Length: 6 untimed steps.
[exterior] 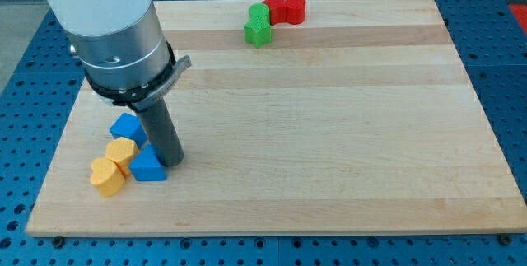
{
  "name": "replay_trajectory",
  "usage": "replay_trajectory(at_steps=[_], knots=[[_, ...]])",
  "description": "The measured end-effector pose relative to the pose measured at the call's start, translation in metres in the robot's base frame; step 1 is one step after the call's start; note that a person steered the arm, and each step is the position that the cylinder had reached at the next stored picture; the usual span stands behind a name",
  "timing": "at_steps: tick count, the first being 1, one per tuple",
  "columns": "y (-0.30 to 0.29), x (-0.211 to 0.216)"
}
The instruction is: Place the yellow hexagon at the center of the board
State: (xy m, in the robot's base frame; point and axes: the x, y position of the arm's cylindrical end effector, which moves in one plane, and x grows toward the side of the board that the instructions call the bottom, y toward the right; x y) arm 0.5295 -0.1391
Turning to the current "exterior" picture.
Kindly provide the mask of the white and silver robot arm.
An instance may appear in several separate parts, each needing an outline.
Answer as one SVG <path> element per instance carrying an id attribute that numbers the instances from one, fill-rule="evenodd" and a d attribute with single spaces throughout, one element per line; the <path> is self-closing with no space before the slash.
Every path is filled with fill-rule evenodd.
<path id="1" fill-rule="evenodd" d="M 190 65 L 175 60 L 152 0 L 47 1 L 91 88 L 114 105 L 152 107 Z"/>

